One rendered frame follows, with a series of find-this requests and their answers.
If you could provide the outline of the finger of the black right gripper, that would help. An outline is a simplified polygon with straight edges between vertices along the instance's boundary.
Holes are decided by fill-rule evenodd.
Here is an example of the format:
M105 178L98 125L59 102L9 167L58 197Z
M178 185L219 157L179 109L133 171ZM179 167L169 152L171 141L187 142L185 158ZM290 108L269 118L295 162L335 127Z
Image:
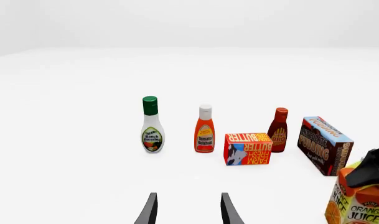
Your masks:
M345 179L350 188L379 184L379 164L359 164Z
M362 165L379 167L379 148L368 151L362 160Z

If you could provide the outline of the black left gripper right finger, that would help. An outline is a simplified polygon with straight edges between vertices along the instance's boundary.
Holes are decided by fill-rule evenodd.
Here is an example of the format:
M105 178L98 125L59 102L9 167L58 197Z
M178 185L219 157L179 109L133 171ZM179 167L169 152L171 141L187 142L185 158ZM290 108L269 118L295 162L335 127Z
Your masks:
M223 192L220 202L223 224L245 224L236 211L228 193Z

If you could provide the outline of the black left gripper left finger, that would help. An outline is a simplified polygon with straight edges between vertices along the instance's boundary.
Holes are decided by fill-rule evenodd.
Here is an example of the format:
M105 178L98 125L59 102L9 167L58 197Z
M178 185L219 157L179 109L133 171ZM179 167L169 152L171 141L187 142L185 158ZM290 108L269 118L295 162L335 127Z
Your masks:
M157 218L157 193L149 194L148 200L134 224L155 224Z

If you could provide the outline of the brown chocolate pudding box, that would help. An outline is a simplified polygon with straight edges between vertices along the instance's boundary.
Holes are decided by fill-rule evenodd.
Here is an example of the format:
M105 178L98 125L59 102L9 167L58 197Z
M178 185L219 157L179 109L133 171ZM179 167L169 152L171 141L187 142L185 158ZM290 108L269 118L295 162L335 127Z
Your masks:
M303 117L297 146L324 176L346 166L354 141L321 117Z

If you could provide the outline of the red butter box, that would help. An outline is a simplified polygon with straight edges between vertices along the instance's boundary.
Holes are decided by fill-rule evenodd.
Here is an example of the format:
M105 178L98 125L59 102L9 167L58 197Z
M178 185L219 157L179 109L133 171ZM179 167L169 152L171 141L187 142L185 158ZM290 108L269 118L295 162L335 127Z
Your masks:
M266 133L226 134L226 166L269 164L273 142Z

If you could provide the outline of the ranch dressing bottle green cap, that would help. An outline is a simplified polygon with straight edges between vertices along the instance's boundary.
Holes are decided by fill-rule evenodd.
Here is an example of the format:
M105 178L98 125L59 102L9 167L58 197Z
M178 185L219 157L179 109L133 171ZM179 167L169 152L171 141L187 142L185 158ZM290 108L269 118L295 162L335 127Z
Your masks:
M157 98L143 98L144 122L141 130L141 143L148 153L161 151L166 140L164 128L159 121Z

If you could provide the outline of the tomato ketchup bottle white cap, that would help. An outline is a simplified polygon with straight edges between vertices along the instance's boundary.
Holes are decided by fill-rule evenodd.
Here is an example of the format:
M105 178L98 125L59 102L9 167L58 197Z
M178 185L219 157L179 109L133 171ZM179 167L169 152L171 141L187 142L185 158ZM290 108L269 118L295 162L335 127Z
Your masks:
M194 149L196 152L213 152L215 147L215 128L212 121L212 106L199 107L199 118L195 127Z

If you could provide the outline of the dark red BBQ sauce bottle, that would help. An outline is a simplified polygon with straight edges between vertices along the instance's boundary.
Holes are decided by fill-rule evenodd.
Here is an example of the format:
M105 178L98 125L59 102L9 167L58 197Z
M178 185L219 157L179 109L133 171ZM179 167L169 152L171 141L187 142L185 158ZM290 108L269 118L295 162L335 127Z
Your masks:
M287 117L288 110L286 108L276 108L273 122L267 133L273 142L272 152L283 152L285 149L288 135Z

